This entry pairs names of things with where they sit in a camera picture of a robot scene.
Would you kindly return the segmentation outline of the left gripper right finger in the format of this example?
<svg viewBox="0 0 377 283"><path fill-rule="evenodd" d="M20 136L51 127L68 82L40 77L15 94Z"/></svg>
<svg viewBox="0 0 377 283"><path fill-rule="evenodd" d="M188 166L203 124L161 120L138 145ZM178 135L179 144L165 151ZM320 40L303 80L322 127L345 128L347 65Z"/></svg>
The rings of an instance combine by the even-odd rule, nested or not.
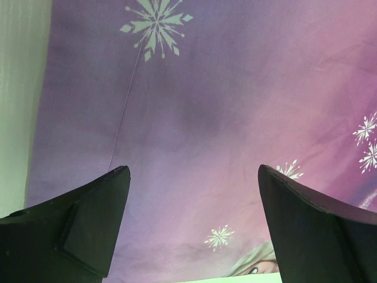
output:
<svg viewBox="0 0 377 283"><path fill-rule="evenodd" d="M375 283L376 213L260 165L258 183L285 283Z"/></svg>

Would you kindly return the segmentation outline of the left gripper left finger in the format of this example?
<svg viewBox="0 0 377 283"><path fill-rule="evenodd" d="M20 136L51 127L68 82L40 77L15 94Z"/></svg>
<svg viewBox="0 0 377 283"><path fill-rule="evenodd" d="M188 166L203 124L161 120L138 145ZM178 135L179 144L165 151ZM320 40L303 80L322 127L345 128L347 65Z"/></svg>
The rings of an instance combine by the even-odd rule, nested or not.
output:
<svg viewBox="0 0 377 283"><path fill-rule="evenodd" d="M108 277L129 188L130 170L119 166L1 218L1 278Z"/></svg>

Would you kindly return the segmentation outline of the purple Frozen placemat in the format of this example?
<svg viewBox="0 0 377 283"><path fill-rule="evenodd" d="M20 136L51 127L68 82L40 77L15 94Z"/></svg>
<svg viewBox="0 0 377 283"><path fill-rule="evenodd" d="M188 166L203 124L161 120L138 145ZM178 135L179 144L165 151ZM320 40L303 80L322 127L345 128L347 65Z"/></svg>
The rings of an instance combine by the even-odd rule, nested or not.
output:
<svg viewBox="0 0 377 283"><path fill-rule="evenodd" d="M54 1L28 206L126 165L108 282L220 277L271 166L376 210L375 1Z"/></svg>

